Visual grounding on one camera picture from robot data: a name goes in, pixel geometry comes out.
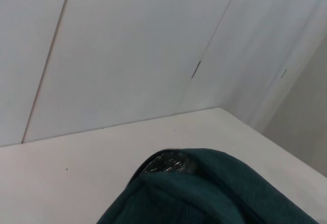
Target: white wall panel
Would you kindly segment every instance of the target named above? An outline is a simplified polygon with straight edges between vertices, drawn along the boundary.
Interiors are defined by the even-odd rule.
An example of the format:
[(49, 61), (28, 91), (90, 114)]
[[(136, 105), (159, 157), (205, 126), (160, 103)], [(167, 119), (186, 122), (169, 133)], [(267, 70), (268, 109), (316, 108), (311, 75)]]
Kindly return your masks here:
[(64, 0), (0, 0), (0, 146), (22, 141)]
[(311, 22), (326, 11), (321, 1), (232, 0), (177, 113), (219, 106), (252, 125), (289, 62), (302, 62), (321, 40), (312, 33), (326, 30), (326, 17)]
[(268, 124), (264, 135), (327, 176), (327, 38)]
[(229, 0), (68, 0), (26, 141), (171, 115)]

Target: knit fabric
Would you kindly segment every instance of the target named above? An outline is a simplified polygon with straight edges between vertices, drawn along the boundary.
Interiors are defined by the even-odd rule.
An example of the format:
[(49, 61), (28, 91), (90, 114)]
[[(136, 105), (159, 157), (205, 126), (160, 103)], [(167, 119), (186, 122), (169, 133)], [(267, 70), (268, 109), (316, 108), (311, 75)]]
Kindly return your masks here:
[[(186, 155), (196, 163), (196, 171), (143, 173), (166, 152)], [(98, 221), (109, 223), (317, 224), (249, 166), (210, 149), (152, 155)]]

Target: white desk surface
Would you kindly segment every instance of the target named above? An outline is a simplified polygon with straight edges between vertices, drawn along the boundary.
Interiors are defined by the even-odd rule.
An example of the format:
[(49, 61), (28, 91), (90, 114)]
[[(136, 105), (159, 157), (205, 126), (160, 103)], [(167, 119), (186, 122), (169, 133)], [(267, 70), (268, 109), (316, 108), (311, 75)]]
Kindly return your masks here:
[(327, 223), (327, 178), (219, 108), (0, 148), (0, 223), (96, 223), (147, 157), (185, 147), (239, 158)]

